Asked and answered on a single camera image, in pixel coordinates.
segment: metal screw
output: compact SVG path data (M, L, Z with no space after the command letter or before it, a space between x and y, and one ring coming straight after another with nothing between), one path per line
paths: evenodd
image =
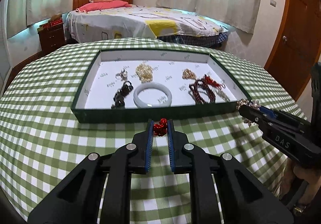
M190 151L190 150L194 149L194 145L192 145L191 143L187 143L184 145L184 148L185 148L185 150Z
M230 161L230 160L232 160L233 156L232 156L231 154L229 154L229 153L224 153L224 154L222 155L222 158L223 158L224 160L226 160L226 161Z
M98 158L98 154L96 153L91 153L90 155L88 155L88 159L91 161L97 160Z
M128 145L126 145L126 149L130 150L130 151L135 150L136 149L136 144L129 143Z

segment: white jade bangle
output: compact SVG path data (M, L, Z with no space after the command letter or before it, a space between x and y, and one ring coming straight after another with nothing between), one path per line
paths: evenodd
M141 91L143 91L145 89L150 89L150 88L157 89L157 90L164 92L167 95L167 101L164 102L163 104L144 103L141 99L139 99L138 95ZM134 103L138 108L169 107L169 106L171 106L171 103L172 103L172 93L166 86L164 86L162 84L155 83L155 82L143 83L135 88Z

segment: tablecloth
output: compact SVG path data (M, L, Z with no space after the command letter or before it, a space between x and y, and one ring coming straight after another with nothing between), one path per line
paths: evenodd
M80 124L70 110L97 52L128 48L208 52L262 105L304 118L262 67L223 51L132 38L64 46L27 65L0 99L0 185L23 218L89 153L113 153L145 130L147 122ZM278 186L286 156L238 112L174 120L174 126L208 153L231 153L271 191ZM154 139L150 172L132 176L130 205L131 223L191 222L188 175L171 173L166 136Z

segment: human hand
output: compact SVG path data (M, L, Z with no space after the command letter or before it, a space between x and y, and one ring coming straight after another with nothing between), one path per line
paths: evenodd
M321 170L304 169L288 158L284 175L281 179L280 198L289 192L295 177L303 179L309 183L303 196L298 201L298 204L309 205L321 186Z

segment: wooden door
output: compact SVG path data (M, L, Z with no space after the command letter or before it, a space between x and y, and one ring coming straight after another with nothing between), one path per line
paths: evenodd
M286 0L279 33L264 68L298 100L321 51L320 0Z

